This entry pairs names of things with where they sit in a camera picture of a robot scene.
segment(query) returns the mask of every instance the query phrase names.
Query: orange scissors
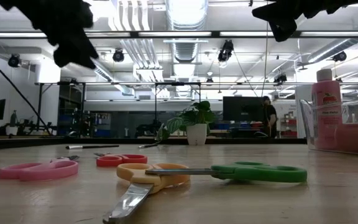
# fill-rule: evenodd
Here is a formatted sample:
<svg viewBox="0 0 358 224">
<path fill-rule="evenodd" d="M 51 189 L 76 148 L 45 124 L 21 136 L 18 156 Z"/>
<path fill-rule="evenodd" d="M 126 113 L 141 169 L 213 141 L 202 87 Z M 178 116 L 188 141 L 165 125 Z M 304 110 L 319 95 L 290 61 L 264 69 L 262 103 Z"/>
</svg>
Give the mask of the orange scissors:
<svg viewBox="0 0 358 224">
<path fill-rule="evenodd" d="M 190 179 L 189 175 L 148 175 L 145 173 L 149 169 L 187 169 L 187 166 L 180 164 L 160 163 L 148 164 L 121 164 L 117 167 L 117 176 L 128 180 L 131 185 L 127 192 L 120 198 L 113 211 L 109 212 L 104 218 L 103 223 L 119 223 L 124 218 L 130 216 L 148 196 L 154 194 L 165 187 L 182 184 Z"/>
</svg>

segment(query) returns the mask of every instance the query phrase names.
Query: scissors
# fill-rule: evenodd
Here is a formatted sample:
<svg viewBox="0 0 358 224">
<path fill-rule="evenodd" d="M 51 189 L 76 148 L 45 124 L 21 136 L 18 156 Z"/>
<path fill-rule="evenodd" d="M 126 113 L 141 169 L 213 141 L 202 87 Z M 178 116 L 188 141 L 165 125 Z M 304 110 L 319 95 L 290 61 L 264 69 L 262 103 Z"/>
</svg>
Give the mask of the scissors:
<svg viewBox="0 0 358 224">
<path fill-rule="evenodd" d="M 235 162 L 229 165 L 213 165 L 206 169 L 148 169 L 152 175 L 211 175 L 218 179 L 258 180 L 268 182 L 306 182 L 306 170 L 290 166 L 270 166 L 259 162 Z"/>
<path fill-rule="evenodd" d="M 49 163 L 30 162 L 3 167 L 0 179 L 18 179 L 21 181 L 54 180 L 78 173 L 79 156 L 59 157 Z"/>
<path fill-rule="evenodd" d="M 146 164 L 147 156 L 136 155 L 136 154 L 123 154 L 123 155 L 113 155 L 113 154 L 102 154 L 95 153 L 95 155 L 100 156 L 96 159 L 96 165 L 99 167 L 116 167 L 120 164 Z"/>
<path fill-rule="evenodd" d="M 307 171 L 297 167 L 270 166 L 259 162 L 235 162 L 214 165 L 210 169 L 189 169 L 180 164 L 121 164 L 117 176 L 131 182 L 113 211 L 103 223 L 119 223 L 130 216 L 148 196 L 165 187 L 182 184 L 190 175 L 212 175 L 219 179 L 260 180 L 270 182 L 305 182 Z"/>
<path fill-rule="evenodd" d="M 131 182 L 127 192 L 120 198 L 114 209 L 103 218 L 103 223 L 120 223 L 129 217 L 147 198 L 165 187 L 187 182 L 189 175 L 147 175 L 149 169 L 187 169 L 180 164 L 121 164 L 117 167 L 117 176 Z"/>
</svg>

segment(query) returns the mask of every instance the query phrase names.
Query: pink scissors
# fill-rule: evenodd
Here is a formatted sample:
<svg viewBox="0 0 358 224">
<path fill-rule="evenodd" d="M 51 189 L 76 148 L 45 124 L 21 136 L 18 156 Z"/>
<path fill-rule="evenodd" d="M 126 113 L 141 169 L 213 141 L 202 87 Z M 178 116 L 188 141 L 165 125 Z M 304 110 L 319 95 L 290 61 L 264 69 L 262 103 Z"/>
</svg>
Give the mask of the pink scissors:
<svg viewBox="0 0 358 224">
<path fill-rule="evenodd" d="M 78 173 L 78 156 L 59 157 L 49 163 L 30 162 L 3 167 L 0 179 L 18 179 L 21 181 L 55 180 Z"/>
</svg>

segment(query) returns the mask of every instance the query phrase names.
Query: scissor handle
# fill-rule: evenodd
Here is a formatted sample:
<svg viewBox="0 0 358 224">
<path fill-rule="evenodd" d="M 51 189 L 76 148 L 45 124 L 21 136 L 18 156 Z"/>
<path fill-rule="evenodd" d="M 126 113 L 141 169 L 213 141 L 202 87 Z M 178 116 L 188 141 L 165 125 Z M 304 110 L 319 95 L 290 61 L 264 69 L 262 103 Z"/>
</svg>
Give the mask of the scissor handle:
<svg viewBox="0 0 358 224">
<path fill-rule="evenodd" d="M 147 156 L 137 154 L 113 155 L 108 154 L 96 159 L 96 165 L 100 167 L 116 167 L 125 163 L 147 163 Z"/>
<path fill-rule="evenodd" d="M 300 183 L 306 182 L 306 170 L 290 166 L 270 166 L 254 162 L 235 162 L 231 165 L 212 166 L 219 179 L 259 180 L 269 182 Z"/>
<path fill-rule="evenodd" d="M 25 164 L 16 164 L 0 168 L 0 179 L 19 179 L 19 174 L 23 169 L 39 166 L 40 162 L 30 162 Z"/>
<path fill-rule="evenodd" d="M 122 164 L 122 158 L 119 156 L 108 155 L 96 159 L 98 167 L 116 167 L 119 164 Z"/>
<path fill-rule="evenodd" d="M 51 163 L 26 163 L 0 169 L 0 179 L 19 179 L 22 181 L 52 180 L 78 173 L 78 163 L 57 161 Z"/>
<path fill-rule="evenodd" d="M 157 176 L 147 175 L 147 169 L 186 169 L 187 166 L 180 164 L 121 164 L 117 167 L 117 176 L 131 183 L 154 184 L 151 194 L 157 193 L 164 187 L 182 184 L 190 179 L 189 175 Z"/>
</svg>

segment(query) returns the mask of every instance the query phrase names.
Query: wooden table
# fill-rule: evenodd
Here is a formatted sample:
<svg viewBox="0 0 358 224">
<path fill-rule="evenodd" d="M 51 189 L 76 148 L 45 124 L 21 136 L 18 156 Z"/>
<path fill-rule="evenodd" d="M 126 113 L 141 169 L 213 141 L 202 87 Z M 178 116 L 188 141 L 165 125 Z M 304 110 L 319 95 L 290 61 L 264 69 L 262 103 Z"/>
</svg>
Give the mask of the wooden table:
<svg viewBox="0 0 358 224">
<path fill-rule="evenodd" d="M 259 161 L 304 167 L 308 183 L 239 184 L 193 176 L 191 182 L 149 196 L 129 223 L 358 223 L 358 156 L 308 151 L 304 145 L 159 146 L 69 152 L 64 146 L 0 150 L 0 167 L 77 154 L 77 176 L 45 182 L 0 180 L 0 223 L 102 223 L 128 184 L 114 168 L 98 168 L 94 152 L 138 153 L 149 162 L 209 167 Z"/>
</svg>

